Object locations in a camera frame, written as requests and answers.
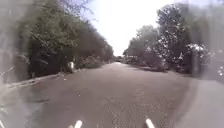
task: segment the curb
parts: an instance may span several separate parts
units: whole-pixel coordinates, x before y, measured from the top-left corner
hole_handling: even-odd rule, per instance
[[[38,77],[38,78],[34,78],[34,79],[22,81],[22,82],[5,84],[5,87],[6,88],[24,87],[24,86],[36,84],[36,83],[38,83],[42,80],[45,80],[45,79],[49,79],[49,78],[53,78],[53,77],[59,77],[59,76],[60,76],[60,74]]]

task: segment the bush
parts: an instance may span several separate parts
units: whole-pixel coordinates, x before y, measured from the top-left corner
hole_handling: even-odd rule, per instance
[[[99,57],[89,56],[81,62],[80,68],[98,68],[102,64]]]

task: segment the tree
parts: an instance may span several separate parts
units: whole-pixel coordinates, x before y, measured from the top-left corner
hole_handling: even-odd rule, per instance
[[[80,8],[74,3],[37,1],[33,7],[36,7],[35,16],[24,17],[18,30],[18,48],[26,50],[24,55],[29,59],[30,76],[66,70],[68,62],[74,58],[79,66],[89,56],[101,60],[113,56],[111,46],[88,20],[81,18]]]
[[[154,51],[154,45],[158,41],[158,30],[152,26],[143,26],[137,31],[137,35],[130,41],[128,49],[124,51],[125,56],[136,56],[148,65],[155,65],[159,57]]]

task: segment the tree canopy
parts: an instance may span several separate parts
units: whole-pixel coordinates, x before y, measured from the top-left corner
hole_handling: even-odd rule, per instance
[[[19,22],[17,46],[29,60],[30,76],[57,73],[74,60],[79,67],[89,56],[100,61],[113,57],[112,47],[80,16],[83,5],[68,0],[35,1]]]
[[[141,58],[148,65],[165,60],[170,68],[198,73],[209,51],[209,24],[205,11],[198,10],[181,3],[162,7],[157,11],[159,26],[143,26],[124,55]]]

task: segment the overcast sky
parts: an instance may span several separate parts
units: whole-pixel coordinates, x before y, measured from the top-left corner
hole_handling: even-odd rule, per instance
[[[205,5],[209,0],[188,0],[188,3]],[[177,0],[92,0],[92,24],[113,47],[114,55],[122,55],[136,30],[143,25],[156,26],[156,11]]]

